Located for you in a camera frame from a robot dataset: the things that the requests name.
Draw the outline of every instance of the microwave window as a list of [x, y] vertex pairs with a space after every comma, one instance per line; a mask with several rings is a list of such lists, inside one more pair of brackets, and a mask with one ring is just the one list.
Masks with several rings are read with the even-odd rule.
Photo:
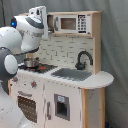
[[61, 18], [61, 29], [76, 30], [76, 18]]

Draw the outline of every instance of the stove top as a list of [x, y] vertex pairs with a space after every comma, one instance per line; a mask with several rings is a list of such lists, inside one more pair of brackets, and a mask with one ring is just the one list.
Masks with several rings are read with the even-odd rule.
[[56, 68], [57, 66], [54, 66], [54, 65], [48, 65], [48, 64], [39, 64], [38, 67], [34, 67], [34, 68], [28, 68], [26, 67], [24, 64], [19, 66], [18, 68], [19, 69], [22, 69], [22, 70], [26, 70], [26, 71], [29, 71], [29, 72], [36, 72], [36, 73], [46, 73], [54, 68]]

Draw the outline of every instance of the white robot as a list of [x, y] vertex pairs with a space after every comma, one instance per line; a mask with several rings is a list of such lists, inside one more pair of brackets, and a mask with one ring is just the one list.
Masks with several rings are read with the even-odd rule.
[[36, 52], [41, 38], [48, 37], [46, 7], [29, 10], [28, 16], [15, 16], [11, 27], [0, 28], [0, 128], [33, 128], [20, 108], [3, 91], [1, 82], [18, 70], [14, 55]]

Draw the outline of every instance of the faucet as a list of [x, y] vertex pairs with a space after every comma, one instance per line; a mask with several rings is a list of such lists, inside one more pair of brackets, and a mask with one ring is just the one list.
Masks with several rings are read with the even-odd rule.
[[90, 60], [90, 65], [93, 65], [92, 56], [91, 56], [88, 52], [86, 52], [86, 51], [81, 51], [81, 52], [78, 54], [78, 63], [77, 63], [76, 66], [75, 66], [75, 67], [77, 68], [77, 70], [83, 70], [83, 69], [85, 69], [85, 64], [86, 64], [86, 63], [82, 64], [82, 63], [80, 62], [80, 58], [81, 58], [81, 56], [82, 56], [83, 54], [86, 54], [86, 55], [88, 56], [88, 58], [89, 58], [89, 60]]

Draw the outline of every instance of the countertop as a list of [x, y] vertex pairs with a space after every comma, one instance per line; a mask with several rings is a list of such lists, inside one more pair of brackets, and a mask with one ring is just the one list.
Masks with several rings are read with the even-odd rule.
[[43, 78], [44, 80], [52, 80], [52, 81], [56, 81], [58, 83], [68, 84], [69, 86], [84, 88], [84, 89], [103, 88], [103, 87], [109, 86], [114, 81], [114, 77], [110, 73], [107, 73], [104, 71], [100, 71], [96, 75], [91, 75], [84, 81], [72, 81], [72, 80], [63, 79], [63, 78], [59, 78], [59, 77], [53, 77], [51, 75], [53, 72], [55, 72], [61, 68], [63, 68], [63, 67], [57, 67], [57, 68], [52, 69], [44, 74], [33, 73], [33, 72], [21, 70], [21, 69], [19, 69], [18, 72], [33, 75], [33, 76], [38, 76], [38, 77]]

